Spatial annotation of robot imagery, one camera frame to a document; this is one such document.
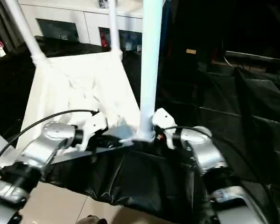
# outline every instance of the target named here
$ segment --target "black fabric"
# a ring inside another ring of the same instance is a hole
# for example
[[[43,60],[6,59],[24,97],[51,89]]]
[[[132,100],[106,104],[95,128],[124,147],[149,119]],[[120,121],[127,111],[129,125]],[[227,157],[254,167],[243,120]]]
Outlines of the black fabric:
[[[104,51],[88,44],[39,40],[47,56]],[[123,65],[140,97],[140,56],[125,54]],[[235,68],[191,70],[166,61],[159,75],[156,107],[178,125],[208,127],[229,165],[274,222],[265,183],[280,206],[280,76]],[[0,134],[24,117],[34,67],[26,48],[0,59]],[[6,137],[20,129],[21,122]],[[256,175],[234,150],[237,148]],[[183,151],[137,144],[120,151],[49,167],[45,182],[95,200],[145,211],[176,223],[203,219],[204,187]]]

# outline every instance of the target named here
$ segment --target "white metal pole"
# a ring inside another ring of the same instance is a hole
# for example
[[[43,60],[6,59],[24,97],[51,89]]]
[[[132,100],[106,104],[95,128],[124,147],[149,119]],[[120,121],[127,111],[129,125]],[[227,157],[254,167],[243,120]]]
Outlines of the white metal pole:
[[[163,0],[143,1],[140,127],[144,139],[154,136],[152,116],[158,76]]]
[[[18,0],[6,0],[6,4],[18,26],[20,33],[22,34],[22,37],[24,38],[24,41],[27,44],[27,47],[29,48],[34,63],[36,60],[39,61],[45,59],[46,57],[44,53],[41,51],[36,39],[32,35]]]
[[[110,19],[110,35],[111,35],[111,51],[119,54],[122,59],[122,51],[120,50],[119,31],[117,27],[116,0],[109,0],[109,19]]]

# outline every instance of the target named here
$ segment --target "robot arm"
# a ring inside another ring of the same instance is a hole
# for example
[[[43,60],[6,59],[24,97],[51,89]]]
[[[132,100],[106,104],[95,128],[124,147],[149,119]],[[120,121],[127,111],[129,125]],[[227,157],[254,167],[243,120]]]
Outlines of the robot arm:
[[[238,178],[235,178],[233,170],[227,165],[225,158],[211,140],[211,132],[209,129],[201,126],[193,128],[170,128],[176,126],[173,117],[164,109],[158,109],[153,116],[154,126],[161,128],[166,138],[167,146],[171,149],[184,148],[192,151],[203,179],[207,193],[212,204],[226,204],[233,200],[241,199],[245,202],[247,209],[245,215],[252,217],[249,224],[268,224],[266,216],[254,199],[241,186]],[[237,208],[226,207],[224,210],[216,211],[212,206],[214,219],[222,224],[236,223],[235,214]],[[229,221],[221,220],[222,214],[231,214]]]
[[[12,166],[4,167],[0,179],[0,224],[18,224],[22,209],[31,191],[37,186],[44,169],[54,159],[72,159],[72,153],[56,156],[57,151],[75,147],[81,154],[89,139],[97,132],[107,128],[102,113],[94,115],[82,129],[76,126],[50,122],[43,128],[41,135],[30,142]]]

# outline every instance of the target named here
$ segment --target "floor tile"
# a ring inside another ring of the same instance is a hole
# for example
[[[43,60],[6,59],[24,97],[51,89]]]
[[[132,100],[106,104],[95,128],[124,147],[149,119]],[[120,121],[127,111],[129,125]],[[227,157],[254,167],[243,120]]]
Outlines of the floor tile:
[[[84,195],[40,182],[20,211],[21,224],[75,224],[85,200]]]
[[[87,197],[79,220],[88,215],[105,218],[108,224],[171,224],[144,212],[123,206],[111,206],[107,203],[96,202],[90,197]]]

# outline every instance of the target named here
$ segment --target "cable wire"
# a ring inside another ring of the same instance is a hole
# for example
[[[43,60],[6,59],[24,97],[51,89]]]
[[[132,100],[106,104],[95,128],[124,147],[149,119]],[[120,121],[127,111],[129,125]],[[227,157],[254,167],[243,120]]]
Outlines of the cable wire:
[[[193,131],[196,131],[198,133],[201,133],[201,134],[204,134],[205,136],[207,136],[211,141],[212,143],[214,144],[214,146],[216,148],[219,149],[219,147],[214,143],[212,137],[208,134],[206,134],[205,132],[197,129],[197,128],[194,128],[194,127],[187,127],[187,126],[172,126],[172,127],[167,127],[167,128],[163,128],[163,130],[168,130],[168,129],[189,129],[189,130],[193,130]],[[257,172],[254,170],[254,168],[252,167],[252,165],[249,163],[249,161],[245,158],[245,156],[234,146],[232,145],[228,140],[224,139],[224,138],[220,138],[218,136],[213,136],[214,139],[217,139],[217,140],[220,140],[224,143],[226,143],[230,148],[232,148],[237,154],[239,157],[241,157],[242,161],[246,164],[246,166],[249,168],[249,170],[251,171],[251,173],[255,176],[255,178],[257,179],[258,183],[261,185],[261,187],[263,188],[263,190],[265,191],[271,205],[275,208],[275,212],[276,212],[276,220],[278,221],[277,223],[280,223],[280,216],[279,216],[279,212],[278,212],[278,207],[276,205],[276,203],[274,202],[273,200],[273,197],[272,195],[270,194],[269,192],[269,189],[268,187],[261,181],[261,178],[259,177],[259,175],[257,174]]]
[[[63,111],[63,112],[59,112],[59,113],[55,113],[55,114],[52,114],[50,116],[47,116],[31,125],[29,125],[28,127],[26,127],[24,130],[22,130],[20,133],[18,133],[17,135],[15,135],[9,143],[7,143],[0,151],[0,157],[3,155],[3,153],[8,149],[8,147],[10,147],[12,145],[12,143],[14,141],[16,141],[21,135],[23,135],[26,131],[30,130],[31,128],[33,128],[34,126],[46,121],[46,120],[49,120],[51,118],[54,118],[54,117],[57,117],[59,115],[62,115],[62,114],[66,114],[66,113],[73,113],[73,112],[90,112],[92,113],[92,115],[95,115],[97,112],[95,111],[91,111],[91,110],[69,110],[69,111]]]

